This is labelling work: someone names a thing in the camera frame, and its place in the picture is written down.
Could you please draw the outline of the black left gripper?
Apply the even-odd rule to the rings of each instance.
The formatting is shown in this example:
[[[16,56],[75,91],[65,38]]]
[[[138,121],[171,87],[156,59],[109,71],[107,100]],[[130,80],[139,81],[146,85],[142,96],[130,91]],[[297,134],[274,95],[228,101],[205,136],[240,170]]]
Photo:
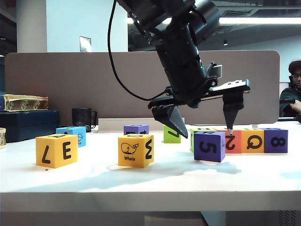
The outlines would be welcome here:
[[[249,80],[229,81],[218,85],[216,76],[192,76],[173,78],[166,88],[166,97],[155,98],[148,104],[154,119],[188,138],[188,132],[178,110],[179,105],[198,108],[200,102],[215,98],[223,99],[223,113],[227,130],[233,134],[233,124],[239,110],[244,108],[244,93],[250,90]]]

